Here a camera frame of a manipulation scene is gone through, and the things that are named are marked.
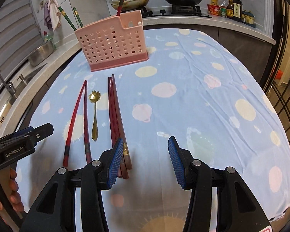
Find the human hand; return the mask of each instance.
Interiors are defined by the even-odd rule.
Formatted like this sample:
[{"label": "human hand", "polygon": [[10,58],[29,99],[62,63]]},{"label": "human hand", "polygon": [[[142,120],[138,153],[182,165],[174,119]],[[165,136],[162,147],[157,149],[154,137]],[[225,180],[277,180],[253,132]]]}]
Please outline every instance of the human hand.
[{"label": "human hand", "polygon": [[[11,195],[9,196],[9,200],[16,212],[22,212],[24,211],[24,205],[22,204],[22,198],[20,197],[20,194],[18,191],[18,184],[15,181],[17,174],[16,171],[11,169],[10,170],[10,180],[9,180],[9,187],[12,190]],[[3,205],[0,202],[0,211],[3,210]]]}]

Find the flower-shaped spoon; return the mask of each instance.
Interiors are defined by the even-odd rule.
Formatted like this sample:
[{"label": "flower-shaped spoon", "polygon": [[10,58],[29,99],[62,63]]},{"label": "flower-shaped spoon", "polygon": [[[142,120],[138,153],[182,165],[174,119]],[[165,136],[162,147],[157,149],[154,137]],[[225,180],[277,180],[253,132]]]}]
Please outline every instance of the flower-shaped spoon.
[{"label": "flower-shaped spoon", "polygon": [[95,117],[93,120],[91,137],[94,141],[98,139],[98,124],[97,124],[97,101],[100,99],[101,94],[98,91],[92,91],[89,95],[90,102],[95,104]]}]

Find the soy sauce bottle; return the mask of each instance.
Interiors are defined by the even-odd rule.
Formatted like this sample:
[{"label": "soy sauce bottle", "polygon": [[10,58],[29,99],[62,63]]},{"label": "soy sauce bottle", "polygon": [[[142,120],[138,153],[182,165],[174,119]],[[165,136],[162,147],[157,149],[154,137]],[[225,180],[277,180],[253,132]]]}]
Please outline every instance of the soy sauce bottle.
[{"label": "soy sauce bottle", "polygon": [[230,19],[233,18],[233,11],[234,11],[233,0],[229,0],[229,4],[227,6],[227,18]]},{"label": "soy sauce bottle", "polygon": [[233,0],[233,20],[242,22],[242,14],[243,14],[243,3],[241,0]]}]

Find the red and white sticker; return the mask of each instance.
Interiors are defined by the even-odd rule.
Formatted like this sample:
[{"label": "red and white sticker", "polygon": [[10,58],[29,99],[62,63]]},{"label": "red and white sticker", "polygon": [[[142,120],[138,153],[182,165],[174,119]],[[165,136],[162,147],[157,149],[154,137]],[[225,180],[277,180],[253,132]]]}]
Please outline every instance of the red and white sticker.
[{"label": "red and white sticker", "polygon": [[262,229],[259,232],[273,232],[272,227],[271,226],[267,226],[265,229]]}]

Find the blue tablecloth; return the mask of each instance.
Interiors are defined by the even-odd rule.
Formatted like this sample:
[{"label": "blue tablecloth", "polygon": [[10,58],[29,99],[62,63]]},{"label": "blue tablecloth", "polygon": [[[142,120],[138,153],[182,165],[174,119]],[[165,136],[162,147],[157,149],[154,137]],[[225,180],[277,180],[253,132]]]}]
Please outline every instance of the blue tablecloth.
[{"label": "blue tablecloth", "polygon": [[[81,52],[51,86],[31,125],[50,122],[54,134],[17,166],[26,211],[62,165],[70,118],[85,79],[89,92],[102,94],[97,103],[99,138],[90,141],[92,158],[111,148],[107,77],[114,73],[134,168],[129,180],[117,179],[110,191],[102,193],[110,231],[182,231],[190,191],[177,184],[167,147],[171,135],[210,167],[234,167],[268,219],[280,217],[290,206],[290,147],[275,110],[249,71],[203,32],[156,29],[145,31],[145,36],[148,61],[90,72]],[[86,164],[82,102],[73,130],[70,170]],[[90,133],[93,109],[88,100]],[[79,191],[76,205],[81,231]],[[216,208],[213,189],[211,231],[216,227]]]}]

